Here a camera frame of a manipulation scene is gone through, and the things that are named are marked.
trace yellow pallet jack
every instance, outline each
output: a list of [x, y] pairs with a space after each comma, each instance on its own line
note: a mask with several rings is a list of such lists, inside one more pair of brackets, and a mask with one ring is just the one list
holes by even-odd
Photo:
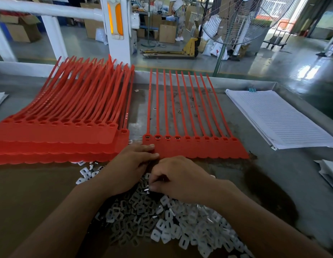
[[145, 58], [149, 59], [194, 59], [199, 54], [198, 38], [190, 38], [182, 51], [156, 51], [140, 50]]

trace person's left hand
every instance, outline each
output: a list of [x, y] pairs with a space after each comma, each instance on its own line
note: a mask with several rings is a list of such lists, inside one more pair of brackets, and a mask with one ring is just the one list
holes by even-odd
[[141, 142], [128, 145], [91, 181], [97, 183], [106, 198], [130, 190], [144, 174], [148, 161], [158, 159], [158, 153], [149, 153], [153, 149], [153, 144]]

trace pile of white plastic pieces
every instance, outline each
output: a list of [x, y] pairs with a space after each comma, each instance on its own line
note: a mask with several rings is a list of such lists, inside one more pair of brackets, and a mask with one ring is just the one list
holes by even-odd
[[[93, 167], [90, 164], [89, 169], [83, 168], [80, 171], [83, 178], [79, 178], [76, 184], [89, 180], [103, 168], [100, 166], [94, 171]], [[145, 241], [161, 240], [163, 243], [177, 239], [179, 247], [184, 250], [189, 244], [197, 245], [204, 258], [222, 246], [228, 253], [236, 249], [242, 253], [240, 258], [254, 257], [230, 224], [216, 211], [202, 205], [185, 204], [167, 195], [160, 199], [160, 203], [152, 200], [148, 190], [149, 176], [150, 173], [143, 175], [136, 191], [126, 193], [121, 201], [116, 199], [105, 215], [96, 214], [96, 220], [111, 227], [111, 244], [118, 242], [124, 245], [131, 242], [133, 246], [138, 246], [139, 238]]]

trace safety light curtain sensor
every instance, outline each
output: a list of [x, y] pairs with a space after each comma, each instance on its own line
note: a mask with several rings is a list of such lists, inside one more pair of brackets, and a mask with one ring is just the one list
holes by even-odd
[[117, 40], [123, 40], [120, 0], [108, 0], [107, 5], [112, 38]]

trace orange reflector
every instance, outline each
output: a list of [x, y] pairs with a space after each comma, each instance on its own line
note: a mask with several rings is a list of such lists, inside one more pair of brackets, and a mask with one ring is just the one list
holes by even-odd
[[111, 31], [111, 34], [113, 34], [114, 33], [114, 29], [113, 29], [113, 18], [111, 16], [111, 9], [110, 9], [110, 5], [109, 5], [108, 2], [107, 2], [107, 6], [108, 6], [108, 13], [109, 13], [110, 31]]
[[115, 7], [115, 15], [116, 15], [116, 25], [118, 27], [118, 33], [120, 35], [123, 35], [122, 18], [121, 18], [121, 4], [118, 4]]

